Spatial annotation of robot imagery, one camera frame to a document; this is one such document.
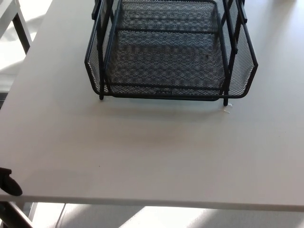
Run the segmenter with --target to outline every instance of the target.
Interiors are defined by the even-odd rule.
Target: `black clip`
[[[21,196],[22,189],[17,182],[10,177],[11,170],[0,168],[0,189],[12,196]]]
[[[246,15],[246,12],[245,12],[243,1],[242,0],[236,0],[236,4],[237,4],[237,9],[240,13],[241,22],[242,22],[242,24],[246,24],[247,23],[247,15]]]
[[[94,5],[93,11],[92,11],[92,20],[96,20],[96,18],[97,18],[100,3],[101,3],[101,0],[95,0],[95,5]]]

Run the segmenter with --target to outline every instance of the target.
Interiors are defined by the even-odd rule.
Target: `mesh panel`
[[[93,80],[92,87],[94,91],[99,94],[100,92],[100,75],[99,75],[99,62],[98,62],[98,50],[97,50],[97,30],[93,32],[93,39],[92,39],[92,49],[89,52],[88,57],[88,65],[90,67],[89,75]]]
[[[248,44],[247,29],[237,20],[236,0],[224,1],[231,5],[233,33],[240,28],[238,53],[226,96],[236,98],[245,93],[257,63]],[[222,34],[217,20],[217,16],[221,20],[225,14],[223,0],[215,2],[217,7],[210,0],[122,0],[110,55],[106,58],[111,20],[103,42],[103,60],[107,62],[105,71],[110,82],[105,85],[104,94],[224,97],[227,75],[222,50],[229,61],[232,49],[227,20],[223,21]],[[118,0],[114,0],[114,12],[117,3]],[[93,89],[99,93],[96,29],[92,33],[88,66]]]
[[[106,70],[114,94],[219,95],[225,75],[213,3],[128,0],[121,9]]]
[[[154,85],[155,91],[167,87],[173,95],[170,86],[197,87],[197,95],[204,95],[203,88],[219,94],[225,78],[219,46],[212,34],[118,31],[107,75],[112,83]]]
[[[243,26],[240,29],[237,47],[238,52],[232,70],[229,95],[242,95],[244,93],[251,71],[255,66]]]
[[[124,1],[118,27],[217,31],[214,4],[183,1]]]

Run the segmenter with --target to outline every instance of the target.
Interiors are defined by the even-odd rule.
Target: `desk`
[[[4,201],[304,211],[302,1],[247,0],[259,68],[249,94],[106,97],[84,57],[94,1],[54,0],[0,112]]]

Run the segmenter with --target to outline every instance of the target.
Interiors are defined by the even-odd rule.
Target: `table leg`
[[[16,29],[17,35],[22,44],[22,47],[24,49],[24,52],[25,52],[25,54],[27,54],[32,40],[30,37],[28,27],[26,25],[26,22],[22,16],[21,12],[18,12],[16,14],[16,16],[13,19],[13,23],[14,23],[14,27]]]
[[[8,228],[33,228],[28,217],[11,202],[0,201],[0,219]]]
[[[5,101],[5,98],[7,95],[8,95],[8,93],[0,93],[0,109],[1,109],[3,102]]]

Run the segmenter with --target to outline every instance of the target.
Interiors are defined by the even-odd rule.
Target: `desk organizer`
[[[257,70],[245,0],[97,0],[85,66],[104,95],[244,97]]]

